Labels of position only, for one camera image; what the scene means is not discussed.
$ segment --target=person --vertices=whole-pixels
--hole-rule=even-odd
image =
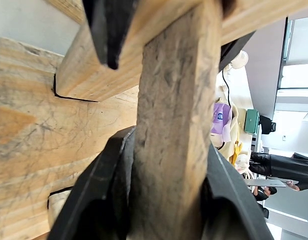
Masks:
[[[266,186],[264,189],[256,186],[254,188],[253,195],[256,201],[263,201],[268,199],[270,195],[274,195],[277,192],[276,187],[273,186]]]
[[[264,176],[298,181],[297,184],[286,182],[287,186],[296,191],[308,189],[308,157],[298,153],[286,157],[252,152],[249,170]]]

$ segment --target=wood grain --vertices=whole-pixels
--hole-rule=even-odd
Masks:
[[[46,0],[71,19],[81,24],[85,20],[82,0]]]
[[[221,4],[205,0],[144,48],[132,172],[131,239],[201,239]]]
[[[136,124],[138,87],[102,103],[55,97],[62,60],[0,38],[0,239],[48,232],[49,194],[72,186],[110,136]]]
[[[99,64],[88,25],[82,22],[57,71],[58,94],[101,102],[138,85],[143,46],[201,1],[140,0],[117,71]],[[222,22],[222,44],[308,7],[308,0],[236,0],[233,6],[234,11],[228,12]],[[83,9],[77,4],[70,8],[76,8],[77,12]]]

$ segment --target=window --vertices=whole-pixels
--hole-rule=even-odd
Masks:
[[[290,88],[308,89],[308,64],[283,67],[280,89]]]
[[[286,19],[278,90],[308,89],[308,17]]]

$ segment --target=person's hand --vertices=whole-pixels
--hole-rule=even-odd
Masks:
[[[293,184],[292,181],[287,181],[286,185],[289,186],[291,189],[294,189],[295,191],[300,191],[300,188],[296,186],[295,184]]]
[[[287,184],[287,186],[289,186],[290,188],[294,185],[292,181],[287,181],[286,184]]]

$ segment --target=purple cloth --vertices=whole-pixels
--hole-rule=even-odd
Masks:
[[[211,133],[219,135],[222,142],[231,141],[232,108],[225,103],[214,104]]]

